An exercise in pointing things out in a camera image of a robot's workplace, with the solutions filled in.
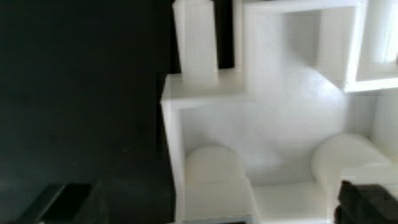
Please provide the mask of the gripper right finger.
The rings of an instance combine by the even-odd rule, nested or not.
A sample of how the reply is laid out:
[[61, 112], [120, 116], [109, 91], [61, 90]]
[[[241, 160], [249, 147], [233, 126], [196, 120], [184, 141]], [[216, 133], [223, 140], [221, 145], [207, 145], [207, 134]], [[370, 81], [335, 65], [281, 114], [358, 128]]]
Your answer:
[[335, 224], [398, 224], [398, 199], [379, 184], [342, 182]]

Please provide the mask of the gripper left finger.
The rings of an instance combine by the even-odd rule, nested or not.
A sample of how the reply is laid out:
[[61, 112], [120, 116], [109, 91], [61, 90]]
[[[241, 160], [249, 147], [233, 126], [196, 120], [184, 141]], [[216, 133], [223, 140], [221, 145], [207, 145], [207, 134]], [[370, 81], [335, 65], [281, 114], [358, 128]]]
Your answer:
[[107, 204], [98, 183], [50, 184], [17, 224], [107, 224]]

